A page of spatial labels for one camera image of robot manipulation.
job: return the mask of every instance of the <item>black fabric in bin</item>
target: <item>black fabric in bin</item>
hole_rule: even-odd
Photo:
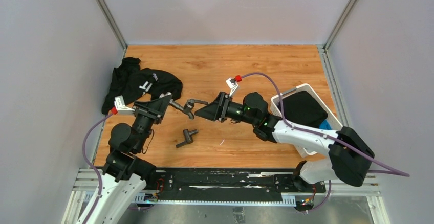
[[[291,122],[319,128],[327,119],[327,112],[307,91],[297,92],[283,99],[285,118]]]

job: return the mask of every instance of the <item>red cap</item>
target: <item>red cap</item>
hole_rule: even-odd
[[[111,111],[113,114],[117,114],[117,113],[118,113],[118,110],[116,110],[116,107],[113,107],[110,111]]]

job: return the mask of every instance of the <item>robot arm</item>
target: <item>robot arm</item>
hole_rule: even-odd
[[[133,108],[126,107],[122,97],[115,98],[117,113],[134,115],[132,126],[119,123],[113,127],[110,154],[102,168],[101,194],[95,190],[77,224],[117,223],[131,204],[131,199],[155,181],[156,167],[135,155],[142,151],[154,124],[161,123],[171,95],[149,102],[134,102]]]
[[[232,94],[234,89],[238,88],[234,82],[228,85],[232,89]],[[363,184],[371,161],[335,143],[328,136],[339,138],[374,157],[374,153],[365,142],[349,127],[336,131],[311,128],[292,122],[289,122],[291,126],[288,126],[281,117],[268,112],[268,103],[257,92],[246,95],[242,104],[233,102],[230,94],[220,92],[212,103],[194,114],[211,121],[224,122],[231,118],[249,123],[253,126],[253,133],[261,140],[298,145],[327,156],[327,159],[320,161],[300,162],[293,174],[294,185],[299,190],[311,188],[311,184],[318,181],[336,178],[352,186],[358,187]]]

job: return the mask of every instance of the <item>blue object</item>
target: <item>blue object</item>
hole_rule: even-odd
[[[332,130],[329,122],[327,122],[327,120],[324,120],[320,125],[319,125],[319,129],[325,129],[325,130]]]

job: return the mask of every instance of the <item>t-shaped connector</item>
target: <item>t-shaped connector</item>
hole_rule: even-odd
[[[189,99],[187,100],[187,102],[185,103],[184,107],[182,107],[180,104],[178,104],[176,101],[174,100],[170,100],[170,105],[173,106],[175,109],[182,111],[184,114],[187,114],[187,116],[190,119],[194,119],[194,115],[191,112],[191,110],[193,110],[194,104],[195,103],[199,103],[199,104],[203,104],[203,105],[208,105],[208,102],[206,101],[202,101],[202,100],[195,100],[195,99]]]
[[[188,129],[183,130],[182,133],[184,133],[185,141],[179,143],[179,144],[177,145],[177,148],[180,148],[181,146],[185,146],[185,145],[187,145],[187,144],[191,144],[191,143],[193,143],[193,137],[192,137],[192,135],[195,135],[195,134],[197,134],[198,132],[199,132],[199,131],[198,131],[197,129],[194,129],[194,130],[192,130],[192,131],[188,131]]]

